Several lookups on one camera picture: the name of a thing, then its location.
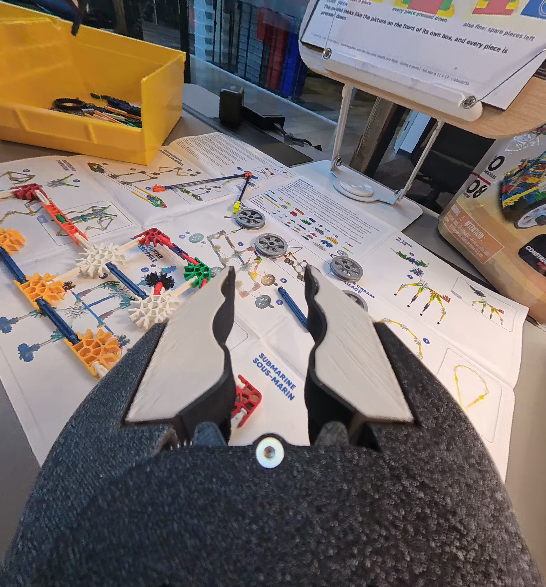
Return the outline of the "white document stand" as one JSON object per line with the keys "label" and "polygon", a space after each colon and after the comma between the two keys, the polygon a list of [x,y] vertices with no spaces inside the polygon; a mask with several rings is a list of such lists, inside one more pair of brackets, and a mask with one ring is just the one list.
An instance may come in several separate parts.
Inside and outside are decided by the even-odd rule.
{"label": "white document stand", "polygon": [[[460,103],[446,100],[438,92],[443,90],[441,87],[429,86],[429,91],[423,92],[415,82],[408,86],[368,75],[358,69],[345,68],[341,63],[331,64],[328,61],[330,51],[308,48],[300,41],[304,20],[311,14],[314,2],[309,1],[298,34],[300,56],[309,69],[343,84],[332,155],[328,161],[323,162],[325,167],[320,176],[314,177],[314,181],[321,183],[322,188],[332,195],[340,195],[346,202],[357,205],[394,228],[402,230],[422,215],[420,206],[404,196],[444,124],[487,138],[506,138],[522,135],[546,122],[546,80],[535,77],[535,73],[512,104],[506,110],[501,110],[484,105],[473,98]],[[437,121],[420,161],[406,185],[399,190],[383,186],[362,172],[355,171],[351,165],[343,163],[340,159],[340,148],[354,88],[390,101],[394,105],[421,112]]]}

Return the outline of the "red plastic connector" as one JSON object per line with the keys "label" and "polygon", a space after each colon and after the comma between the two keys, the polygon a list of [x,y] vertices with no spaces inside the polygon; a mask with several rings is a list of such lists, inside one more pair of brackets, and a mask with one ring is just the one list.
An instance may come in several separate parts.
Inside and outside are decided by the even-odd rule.
{"label": "red plastic connector", "polygon": [[242,375],[235,378],[236,397],[231,414],[231,429],[242,427],[262,401],[260,391]]}

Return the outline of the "yellow plastic parts bin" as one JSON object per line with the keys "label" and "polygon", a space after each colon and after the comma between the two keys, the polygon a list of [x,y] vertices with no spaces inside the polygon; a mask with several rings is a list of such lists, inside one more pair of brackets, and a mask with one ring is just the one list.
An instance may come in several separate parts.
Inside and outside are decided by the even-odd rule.
{"label": "yellow plastic parts bin", "polygon": [[[185,53],[0,2],[0,139],[148,164],[182,115]],[[141,106],[142,127],[54,112],[105,94]]]}

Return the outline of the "black power adapter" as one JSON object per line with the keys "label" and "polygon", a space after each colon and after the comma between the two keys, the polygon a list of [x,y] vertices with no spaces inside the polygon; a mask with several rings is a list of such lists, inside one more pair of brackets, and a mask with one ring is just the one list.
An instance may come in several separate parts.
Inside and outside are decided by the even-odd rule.
{"label": "black power adapter", "polygon": [[219,91],[219,121],[229,129],[238,128],[242,122],[245,89],[242,86],[223,87]]}

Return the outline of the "black power brick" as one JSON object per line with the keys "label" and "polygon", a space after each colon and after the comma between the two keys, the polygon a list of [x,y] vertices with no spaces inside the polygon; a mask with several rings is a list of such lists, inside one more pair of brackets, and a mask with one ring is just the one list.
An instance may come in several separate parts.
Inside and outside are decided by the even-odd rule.
{"label": "black power brick", "polygon": [[277,114],[260,114],[254,109],[243,105],[241,107],[242,120],[263,131],[284,130],[284,116]]}

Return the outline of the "printed paper on stand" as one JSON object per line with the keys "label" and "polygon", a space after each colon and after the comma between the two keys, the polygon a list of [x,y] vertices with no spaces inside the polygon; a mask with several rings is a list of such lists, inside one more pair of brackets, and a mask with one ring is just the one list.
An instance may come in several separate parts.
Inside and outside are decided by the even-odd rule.
{"label": "printed paper on stand", "polygon": [[300,41],[331,64],[506,110],[546,58],[546,1],[315,1]]}

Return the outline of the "brown construction set bag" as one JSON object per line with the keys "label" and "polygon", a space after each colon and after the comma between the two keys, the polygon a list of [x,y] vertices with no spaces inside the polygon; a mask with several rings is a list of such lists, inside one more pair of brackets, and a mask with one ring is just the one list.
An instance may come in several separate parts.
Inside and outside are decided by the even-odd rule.
{"label": "brown construction set bag", "polygon": [[501,295],[546,322],[546,122],[492,143],[438,231]]}

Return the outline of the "large fold-out instruction sheet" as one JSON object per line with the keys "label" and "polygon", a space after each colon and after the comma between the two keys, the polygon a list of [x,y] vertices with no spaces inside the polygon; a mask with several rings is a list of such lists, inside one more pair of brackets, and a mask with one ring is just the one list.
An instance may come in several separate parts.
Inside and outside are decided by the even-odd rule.
{"label": "large fold-out instruction sheet", "polygon": [[[237,211],[232,202],[220,201],[199,211],[165,214],[144,195],[154,184],[241,170],[254,172],[255,180]],[[262,403],[233,432],[232,444],[249,444],[265,432],[294,444],[309,443],[303,387],[313,341],[277,288],[283,286],[306,313],[303,279],[311,264],[341,290],[361,295],[372,319],[391,329],[439,378],[504,477],[526,309],[461,275],[397,231],[364,260],[343,251],[309,249],[293,231],[249,203],[251,196],[298,176],[306,178],[246,143],[209,133],[175,140],[161,148],[150,165],[59,155],[0,163],[0,192],[40,185],[94,244],[122,246],[142,231],[157,228],[213,274],[235,268],[235,324],[227,345],[234,372],[260,391]],[[244,208],[261,211],[265,226],[240,228],[234,215]],[[12,256],[26,273],[62,275],[76,266],[81,248],[38,202],[0,200],[0,227],[17,230],[26,239]],[[267,232],[287,241],[283,257],[263,258],[254,251],[254,239]],[[364,270],[362,279],[343,282],[335,277],[330,270],[335,255],[357,261]],[[130,250],[122,270],[146,290],[144,278],[151,272],[165,271],[180,286],[184,267],[166,247],[152,246],[150,252]],[[112,276],[79,278],[75,291],[105,317],[116,335],[129,338],[124,357],[143,330],[130,320],[128,310],[134,303],[118,293],[119,288]],[[97,330],[96,319],[70,293],[56,309],[76,332]],[[95,377],[56,339],[55,331],[49,319],[33,313],[0,263],[0,377],[39,464],[95,385]]]}

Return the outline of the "colourful rod and connector model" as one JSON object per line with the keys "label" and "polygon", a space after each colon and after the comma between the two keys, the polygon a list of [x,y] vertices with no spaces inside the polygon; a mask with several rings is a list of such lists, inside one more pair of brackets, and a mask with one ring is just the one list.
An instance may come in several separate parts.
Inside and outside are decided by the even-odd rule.
{"label": "colourful rod and connector model", "polygon": [[[103,378],[119,362],[123,348],[130,340],[116,335],[107,325],[105,317],[93,312],[91,305],[78,295],[75,289],[79,278],[114,277],[121,286],[117,292],[126,294],[128,301],[134,303],[133,309],[128,310],[130,320],[145,332],[165,322],[180,304],[180,297],[184,293],[191,289],[200,290],[211,280],[209,266],[191,257],[157,228],[142,231],[122,246],[94,244],[56,206],[40,185],[25,184],[0,192],[0,200],[9,197],[18,198],[27,204],[38,202],[53,223],[81,248],[76,266],[70,271],[62,275],[30,275],[12,257],[25,246],[26,239],[17,230],[0,228],[0,263],[32,306],[33,313],[49,319],[56,328],[56,339],[64,341],[79,362],[97,379]],[[134,248],[144,248],[150,252],[152,246],[166,247],[185,262],[183,284],[175,286],[173,277],[165,271],[151,272],[144,278],[147,288],[144,290],[126,275],[122,268],[126,266],[127,253]],[[67,294],[73,295],[77,304],[96,319],[96,331],[89,329],[85,334],[76,332],[56,309],[56,305]]]}

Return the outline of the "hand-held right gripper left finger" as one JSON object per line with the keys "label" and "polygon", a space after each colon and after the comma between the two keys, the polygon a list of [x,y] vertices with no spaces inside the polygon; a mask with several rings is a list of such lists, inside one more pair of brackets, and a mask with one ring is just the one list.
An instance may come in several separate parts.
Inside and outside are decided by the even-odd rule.
{"label": "hand-held right gripper left finger", "polygon": [[226,441],[236,399],[226,341],[235,311],[235,268],[226,267],[176,309],[141,376],[125,415],[129,424],[170,423],[180,443],[196,426],[216,424]]}

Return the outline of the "blue rods with small connectors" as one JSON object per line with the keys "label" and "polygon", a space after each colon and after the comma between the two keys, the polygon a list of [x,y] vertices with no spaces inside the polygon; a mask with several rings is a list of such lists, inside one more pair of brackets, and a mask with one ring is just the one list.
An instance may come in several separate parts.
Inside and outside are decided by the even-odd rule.
{"label": "blue rods with small connectors", "polygon": [[232,202],[233,209],[237,211],[242,197],[254,185],[254,180],[254,172],[241,170],[229,175],[195,178],[182,183],[157,183],[145,190],[144,195],[165,214],[199,211],[220,201]]}

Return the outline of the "short blue plastic rod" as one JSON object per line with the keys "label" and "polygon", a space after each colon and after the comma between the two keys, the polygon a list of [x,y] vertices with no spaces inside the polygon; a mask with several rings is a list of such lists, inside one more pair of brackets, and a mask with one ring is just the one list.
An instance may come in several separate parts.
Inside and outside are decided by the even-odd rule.
{"label": "short blue plastic rod", "polygon": [[284,304],[291,310],[296,319],[305,330],[307,330],[307,316],[299,308],[299,305],[293,300],[289,292],[283,287],[279,286],[277,291],[284,301]]}

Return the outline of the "parts list instruction sheet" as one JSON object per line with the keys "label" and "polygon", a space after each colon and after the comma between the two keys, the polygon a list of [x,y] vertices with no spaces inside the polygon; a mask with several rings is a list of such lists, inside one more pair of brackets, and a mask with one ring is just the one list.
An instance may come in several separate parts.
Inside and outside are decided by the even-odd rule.
{"label": "parts list instruction sheet", "polygon": [[396,229],[346,202],[340,195],[297,177],[259,192],[249,199],[314,250],[343,251],[364,260]]}

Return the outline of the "pile of colourful construction pieces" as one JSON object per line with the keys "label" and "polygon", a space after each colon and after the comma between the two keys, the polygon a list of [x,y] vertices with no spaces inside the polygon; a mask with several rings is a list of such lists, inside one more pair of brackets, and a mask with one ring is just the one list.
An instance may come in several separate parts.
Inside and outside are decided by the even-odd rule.
{"label": "pile of colourful construction pieces", "polygon": [[79,98],[55,99],[50,110],[142,129],[141,105],[106,94],[90,93],[90,96],[92,102]]}

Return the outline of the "grey desk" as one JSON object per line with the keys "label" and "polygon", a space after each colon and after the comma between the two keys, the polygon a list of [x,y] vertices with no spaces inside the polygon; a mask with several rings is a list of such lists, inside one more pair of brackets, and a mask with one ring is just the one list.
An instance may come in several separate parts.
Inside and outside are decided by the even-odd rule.
{"label": "grey desk", "polygon": [[[321,143],[322,132],[327,130],[331,139],[335,124],[328,119],[255,86],[247,89],[256,91],[253,96],[259,109],[285,116],[289,132]],[[187,110],[168,140],[213,130],[219,110],[217,92],[186,84],[183,103]],[[0,140],[0,163],[49,154],[57,152]],[[404,233],[446,261],[481,278],[476,269],[438,236],[436,227],[435,215],[425,209]],[[521,370],[514,393],[505,484],[528,547],[546,582],[546,324],[527,321],[524,325]],[[0,380],[0,560],[14,536],[38,472],[39,464]]]}

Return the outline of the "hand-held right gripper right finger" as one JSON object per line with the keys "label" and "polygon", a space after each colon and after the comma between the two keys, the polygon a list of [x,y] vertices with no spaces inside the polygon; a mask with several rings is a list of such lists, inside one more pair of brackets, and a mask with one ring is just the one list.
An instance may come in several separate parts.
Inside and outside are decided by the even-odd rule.
{"label": "hand-held right gripper right finger", "polygon": [[372,443],[374,423],[414,424],[371,315],[311,265],[305,299],[313,339],[305,380],[309,441],[332,422],[352,443]]}

